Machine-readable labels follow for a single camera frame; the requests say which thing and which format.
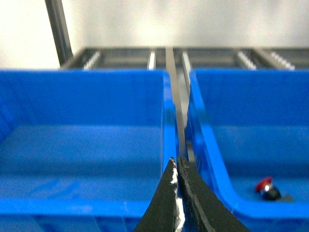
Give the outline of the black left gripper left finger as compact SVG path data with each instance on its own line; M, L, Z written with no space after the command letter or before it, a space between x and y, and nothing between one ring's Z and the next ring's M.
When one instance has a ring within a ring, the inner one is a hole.
M178 169L171 157L153 198L135 232L181 232L185 223L183 200L178 195Z

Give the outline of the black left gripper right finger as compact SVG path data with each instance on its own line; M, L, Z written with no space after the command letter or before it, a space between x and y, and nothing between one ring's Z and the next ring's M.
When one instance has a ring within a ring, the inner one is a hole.
M218 199L186 158L179 157L178 177L185 214L185 232L247 232Z

